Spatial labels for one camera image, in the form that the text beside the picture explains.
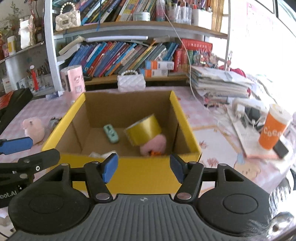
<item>desk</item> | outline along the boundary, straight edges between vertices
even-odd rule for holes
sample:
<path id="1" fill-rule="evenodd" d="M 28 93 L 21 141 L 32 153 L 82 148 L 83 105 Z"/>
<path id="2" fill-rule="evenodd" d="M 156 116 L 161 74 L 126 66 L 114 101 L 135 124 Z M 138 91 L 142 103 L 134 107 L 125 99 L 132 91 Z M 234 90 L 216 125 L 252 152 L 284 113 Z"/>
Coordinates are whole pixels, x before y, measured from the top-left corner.
<path id="1" fill-rule="evenodd" d="M 197 140 L 203 150 L 201 162 L 206 167 L 217 167 L 218 163 L 227 163 L 236 170 L 247 176 L 265 191 L 271 192 L 286 176 L 287 171 L 292 165 L 286 161 L 281 172 L 268 161 L 253 159 L 241 160 L 242 148 L 239 139 L 232 128 L 229 121 L 222 118 L 217 124 L 214 115 L 207 110 L 202 103 L 197 102 L 189 87 L 147 87 L 149 90 L 174 90 L 187 120 L 192 127 Z M 117 92 L 117 90 L 104 90 L 108 92 Z M 13 119 L 5 131 L 0 135 L 1 139 L 14 139 L 24 137 L 24 130 L 21 127 L 24 119 L 37 116 L 44 125 L 47 125 L 52 117 L 63 116 L 69 106 L 63 96 L 60 98 L 47 101 L 46 99 L 33 100 L 28 103 L 22 111 Z M 209 138 L 212 133 L 215 133 L 215 138 Z M 1 155 L 0 162 L 14 162 L 18 158 L 32 155 L 40 152 L 41 144 L 34 145 L 30 150 L 22 151 L 11 155 Z M 36 175 L 36 178 L 44 174 L 45 171 Z M 202 193 L 213 187 L 213 183 L 206 183 L 202 187 Z M 6 211 L 0 210 L 0 216 L 5 216 Z"/>

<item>white quilted handbag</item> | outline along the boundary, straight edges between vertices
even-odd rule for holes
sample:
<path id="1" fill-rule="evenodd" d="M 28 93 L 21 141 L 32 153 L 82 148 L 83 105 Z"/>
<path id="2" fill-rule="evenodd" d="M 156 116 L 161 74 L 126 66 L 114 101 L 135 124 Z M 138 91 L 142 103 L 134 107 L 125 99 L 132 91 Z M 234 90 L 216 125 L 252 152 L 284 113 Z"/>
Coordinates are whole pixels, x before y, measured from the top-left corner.
<path id="1" fill-rule="evenodd" d="M 127 70 L 117 76 L 117 85 L 119 92 L 140 91 L 145 89 L 146 81 L 144 80 L 144 76 L 138 74 L 137 71 Z"/>
<path id="2" fill-rule="evenodd" d="M 72 5 L 70 12 L 63 13 L 63 9 L 66 5 Z M 76 28 L 81 25 L 80 11 L 75 10 L 74 3 L 65 3 L 60 10 L 60 14 L 56 16 L 56 31 L 62 31 L 69 28 Z"/>

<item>bookshelf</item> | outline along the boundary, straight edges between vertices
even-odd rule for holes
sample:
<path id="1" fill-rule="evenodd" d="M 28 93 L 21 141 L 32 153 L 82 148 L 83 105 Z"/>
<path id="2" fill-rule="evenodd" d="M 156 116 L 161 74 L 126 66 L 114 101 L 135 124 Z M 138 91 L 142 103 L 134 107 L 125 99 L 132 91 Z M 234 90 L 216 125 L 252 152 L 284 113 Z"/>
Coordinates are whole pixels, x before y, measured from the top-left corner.
<path id="1" fill-rule="evenodd" d="M 102 24 L 89 24 L 83 25 L 77 28 L 71 28 L 64 31 L 55 32 L 53 23 L 55 17 L 59 14 L 59 9 L 52 6 L 52 0 L 44 1 L 45 14 L 44 14 L 44 28 L 46 49 L 49 61 L 49 66 L 52 74 L 55 90 L 62 90 L 62 83 L 59 72 L 62 68 L 66 67 L 66 64 L 61 61 L 57 62 L 57 49 L 60 45 L 68 44 L 74 40 L 78 35 L 90 38 L 90 37 L 111 37 L 112 36 L 148 36 L 148 37 L 163 37 L 169 35 L 170 37 L 176 37 L 174 29 L 169 22 L 156 22 L 156 21 L 127 21 L 127 22 L 106 22 Z M 228 24 L 228 34 L 213 31 L 210 29 L 191 26 L 186 24 L 173 23 L 178 35 L 181 38 L 197 39 L 208 41 L 208 37 L 215 37 L 220 39 L 226 39 L 226 54 L 225 59 L 221 59 L 226 64 L 229 48 L 229 35 L 230 35 L 230 21 Z M 171 75 L 168 77 L 160 78 L 145 78 L 146 81 L 176 81 L 184 80 L 188 78 L 186 75 Z M 93 78 L 91 81 L 86 81 L 85 85 L 99 85 L 106 83 L 116 83 L 117 76 L 107 76 L 101 78 Z"/>
<path id="2" fill-rule="evenodd" d="M 174 28 L 178 33 L 187 33 L 204 35 L 206 37 L 216 37 L 221 39 L 227 39 L 227 34 L 213 31 L 206 28 L 201 28 L 198 26 L 191 26 L 187 24 L 173 23 Z M 172 26 L 169 22 L 156 22 L 156 21 L 127 21 L 127 22 L 107 22 L 102 24 L 91 24 L 83 25 L 77 28 L 70 28 L 68 30 L 63 30 L 60 32 L 55 32 L 55 39 L 72 37 L 76 35 L 91 34 L 94 32 L 104 32 L 104 31 L 118 31 L 118 30 L 132 30 L 135 33 L 138 30 L 149 31 L 149 30 L 164 30 L 171 31 Z"/>
<path id="3" fill-rule="evenodd" d="M 185 74 L 182 75 L 169 75 L 168 77 L 153 77 L 148 78 L 145 77 L 146 82 L 151 81 L 186 81 L 188 80 L 188 77 Z M 99 85 L 99 84 L 112 84 L 117 83 L 117 75 L 111 75 L 101 78 L 93 78 L 91 81 L 86 81 L 85 85 Z"/>

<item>pink plush bunny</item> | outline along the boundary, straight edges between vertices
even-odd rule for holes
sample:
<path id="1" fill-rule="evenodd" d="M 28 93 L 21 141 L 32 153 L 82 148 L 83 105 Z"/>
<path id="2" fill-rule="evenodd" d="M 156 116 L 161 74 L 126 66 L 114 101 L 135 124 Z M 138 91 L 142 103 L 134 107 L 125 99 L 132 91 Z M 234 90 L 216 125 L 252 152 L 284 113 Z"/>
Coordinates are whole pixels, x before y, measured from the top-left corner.
<path id="1" fill-rule="evenodd" d="M 25 130 L 25 136 L 30 137 L 33 140 L 33 144 L 36 144 L 44 138 L 45 129 L 42 122 L 37 117 L 25 119 L 22 122 L 22 127 Z"/>

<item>wooden shelf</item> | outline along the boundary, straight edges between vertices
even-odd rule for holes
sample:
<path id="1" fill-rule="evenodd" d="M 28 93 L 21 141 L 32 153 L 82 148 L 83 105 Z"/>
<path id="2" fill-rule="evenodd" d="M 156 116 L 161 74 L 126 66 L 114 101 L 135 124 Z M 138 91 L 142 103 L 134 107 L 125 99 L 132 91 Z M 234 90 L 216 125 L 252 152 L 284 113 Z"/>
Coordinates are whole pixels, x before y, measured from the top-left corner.
<path id="1" fill-rule="evenodd" d="M 192 34 L 205 35 L 207 37 L 216 37 L 221 39 L 227 39 L 227 34 L 213 31 L 206 28 L 201 28 L 198 26 L 192 26 L 181 23 L 173 23 L 176 31 Z M 165 30 L 174 31 L 169 22 L 156 22 L 156 21 L 125 21 L 125 22 L 107 22 L 102 23 L 100 26 L 98 24 L 83 25 L 76 28 L 70 28 L 67 30 L 62 30 L 59 32 L 54 32 L 54 38 L 66 38 L 75 35 L 83 35 L 94 32 L 102 31 L 114 31 L 114 30 Z"/>
<path id="2" fill-rule="evenodd" d="M 188 77 L 184 74 L 182 75 L 170 75 L 168 77 L 153 77 L 145 78 L 146 81 L 180 81 L 187 80 Z M 117 75 L 111 75 L 101 78 L 93 78 L 91 81 L 86 81 L 85 85 L 100 85 L 100 84 L 112 84 L 117 83 Z"/>

